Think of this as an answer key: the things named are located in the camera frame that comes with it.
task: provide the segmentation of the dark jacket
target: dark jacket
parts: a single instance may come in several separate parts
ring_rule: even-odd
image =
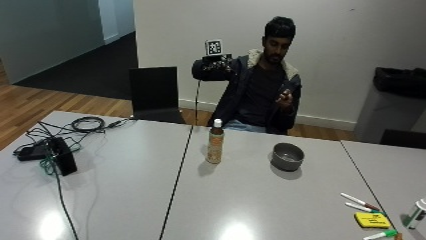
[[[207,126],[211,126],[213,120],[219,118],[223,125],[234,119],[238,105],[247,89],[253,76],[253,66],[257,64],[261,56],[259,50],[250,50],[249,55],[238,57],[231,61],[231,72],[219,70],[202,71],[202,61],[197,60],[193,64],[192,75],[196,79],[202,81],[223,81],[227,80],[229,84],[221,100],[217,104],[215,111],[209,120]],[[282,68],[286,72],[286,78],[282,79],[281,88],[277,89],[274,99],[278,99],[279,94],[285,89],[289,89],[293,94],[293,107],[294,111],[289,115],[283,113],[275,102],[271,103],[266,116],[266,132],[271,134],[287,134],[287,129],[293,128],[295,114],[298,110],[301,98],[301,79],[297,69],[282,61]]]

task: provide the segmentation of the bottle cap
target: bottle cap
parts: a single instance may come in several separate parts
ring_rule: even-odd
[[[385,217],[387,217],[387,215],[386,215],[385,212],[377,211],[377,210],[374,210],[374,209],[371,209],[371,212],[370,212],[370,213],[379,213],[379,214],[382,214]]]
[[[417,201],[417,206],[426,211],[426,199],[423,198],[422,200]]]
[[[222,127],[222,120],[221,119],[214,119],[213,127]]]

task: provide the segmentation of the yellow sticky note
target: yellow sticky note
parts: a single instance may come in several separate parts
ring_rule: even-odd
[[[381,213],[355,213],[355,219],[361,227],[366,228],[389,228],[390,222]]]

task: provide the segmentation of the jeans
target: jeans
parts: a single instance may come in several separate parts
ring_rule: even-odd
[[[246,131],[246,132],[266,133],[266,128],[265,127],[258,127],[258,126],[253,126],[253,125],[245,124],[245,123],[239,122],[235,119],[230,120],[226,123],[226,125],[223,126],[223,129]]]

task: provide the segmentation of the black hair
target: black hair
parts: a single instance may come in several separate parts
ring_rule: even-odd
[[[295,25],[291,18],[274,17],[265,26],[265,38],[281,37],[293,39],[295,35]]]

